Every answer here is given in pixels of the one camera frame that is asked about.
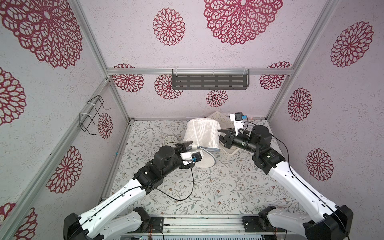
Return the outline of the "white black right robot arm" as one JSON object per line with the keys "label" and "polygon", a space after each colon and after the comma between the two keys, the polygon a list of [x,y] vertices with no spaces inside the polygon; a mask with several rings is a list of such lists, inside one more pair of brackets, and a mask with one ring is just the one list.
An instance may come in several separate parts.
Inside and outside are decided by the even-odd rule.
{"label": "white black right robot arm", "polygon": [[258,214],[260,228],[280,228],[308,240],[350,238],[352,210],[346,205],[337,206],[297,174],[291,168],[289,158],[271,147],[274,136],[267,127],[255,125],[251,132],[222,129],[218,133],[224,147],[238,147],[252,153],[255,165],[289,191],[306,211],[306,215],[297,215],[269,206]]}

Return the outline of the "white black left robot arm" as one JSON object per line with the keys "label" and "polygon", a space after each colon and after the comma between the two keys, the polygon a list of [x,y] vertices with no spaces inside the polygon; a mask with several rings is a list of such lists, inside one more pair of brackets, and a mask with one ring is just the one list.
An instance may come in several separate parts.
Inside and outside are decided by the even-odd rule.
{"label": "white black left robot arm", "polygon": [[142,207],[118,217],[124,209],[156,190],[176,169],[192,169],[202,159],[200,152],[187,150],[191,142],[162,146],[146,165],[120,190],[99,205],[80,215],[64,219],[65,240],[112,240],[125,233],[146,230],[151,217]]}

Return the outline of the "white mesh bag blue trim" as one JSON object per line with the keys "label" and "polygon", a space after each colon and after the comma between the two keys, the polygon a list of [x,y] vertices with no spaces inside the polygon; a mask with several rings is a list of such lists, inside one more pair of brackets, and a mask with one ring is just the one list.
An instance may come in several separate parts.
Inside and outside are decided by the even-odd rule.
{"label": "white mesh bag blue trim", "polygon": [[213,152],[219,152],[219,132],[221,126],[218,121],[209,118],[192,119],[187,124],[184,142],[193,142],[190,146],[193,151],[200,152],[202,160],[196,167],[206,169],[216,164]]}

